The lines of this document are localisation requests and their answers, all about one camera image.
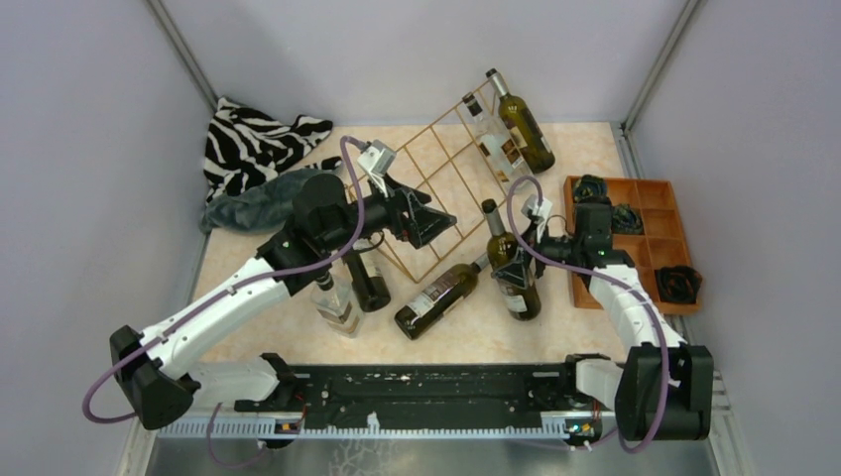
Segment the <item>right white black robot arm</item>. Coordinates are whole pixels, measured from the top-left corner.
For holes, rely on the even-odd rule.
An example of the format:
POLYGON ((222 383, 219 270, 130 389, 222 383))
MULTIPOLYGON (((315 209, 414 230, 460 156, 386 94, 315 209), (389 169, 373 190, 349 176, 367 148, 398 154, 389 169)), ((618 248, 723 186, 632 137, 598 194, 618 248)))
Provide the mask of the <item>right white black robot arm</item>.
POLYGON ((558 382, 562 402, 583 409, 590 402, 614 413, 623 447, 644 449, 654 440, 702 440, 711 427, 714 362, 703 345, 692 345, 665 321, 646 292, 630 255, 613 244, 612 206, 606 198, 574 207, 574 232, 551 237, 532 198, 530 225, 518 235, 506 229, 498 204, 482 202, 490 229, 512 238, 514 257, 496 266, 504 284, 523 285, 529 271, 558 266, 577 275, 607 312, 628 350, 622 364, 601 354, 567 357, 558 382))

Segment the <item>brown wine bottle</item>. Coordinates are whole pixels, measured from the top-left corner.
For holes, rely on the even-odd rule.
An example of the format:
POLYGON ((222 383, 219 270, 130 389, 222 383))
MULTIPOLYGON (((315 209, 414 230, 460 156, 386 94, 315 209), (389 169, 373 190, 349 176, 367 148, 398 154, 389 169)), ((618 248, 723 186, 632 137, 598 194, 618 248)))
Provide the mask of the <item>brown wine bottle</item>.
POLYGON ((515 235, 506 229, 497 202, 492 198, 484 199, 481 208, 491 234, 486 244, 486 254, 492 268, 492 277, 498 285, 504 304, 514 319, 532 320, 541 311, 534 273, 531 270, 524 271, 522 266, 518 266, 516 257, 519 244, 515 235), (522 287, 497 276, 499 271, 511 264, 516 265, 514 273, 523 276, 522 287))

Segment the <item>olive green wine bottle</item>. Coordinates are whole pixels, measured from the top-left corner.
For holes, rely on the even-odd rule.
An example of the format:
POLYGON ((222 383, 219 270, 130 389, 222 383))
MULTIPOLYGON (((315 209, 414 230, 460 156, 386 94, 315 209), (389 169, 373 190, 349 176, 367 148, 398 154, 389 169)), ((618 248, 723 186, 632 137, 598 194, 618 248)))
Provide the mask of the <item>olive green wine bottle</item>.
POLYGON ((526 101, 511 92, 496 68, 487 70, 485 75, 499 99, 498 115, 532 173, 548 171, 555 164, 555 156, 526 101))

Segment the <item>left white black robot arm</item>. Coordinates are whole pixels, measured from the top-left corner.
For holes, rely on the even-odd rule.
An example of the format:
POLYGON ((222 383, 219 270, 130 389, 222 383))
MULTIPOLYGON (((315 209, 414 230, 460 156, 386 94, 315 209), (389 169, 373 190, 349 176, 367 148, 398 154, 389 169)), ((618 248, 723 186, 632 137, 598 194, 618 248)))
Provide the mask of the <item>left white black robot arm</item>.
POLYGON ((201 362, 250 318, 327 275, 331 258, 360 238, 389 231, 419 249, 457 219, 431 207, 430 195, 385 179, 385 190, 351 202, 334 175, 308 179, 293 213, 256 255, 214 291, 156 325, 123 326, 109 338, 115 380, 146 429, 160 429, 191 409, 218 404, 289 408, 295 374, 275 353, 247 362, 201 362))

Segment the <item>clear square liquor bottle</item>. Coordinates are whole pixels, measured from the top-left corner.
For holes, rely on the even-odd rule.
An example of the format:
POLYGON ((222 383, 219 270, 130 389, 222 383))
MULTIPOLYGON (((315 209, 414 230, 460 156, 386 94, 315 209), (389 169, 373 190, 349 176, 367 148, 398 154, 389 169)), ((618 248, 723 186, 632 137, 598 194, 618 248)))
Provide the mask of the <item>clear square liquor bottle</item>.
POLYGON ((487 159, 498 183, 504 191, 508 191, 516 179, 528 176, 531 169, 498 117, 487 113, 473 93, 465 94, 462 102, 474 121, 480 152, 487 159))

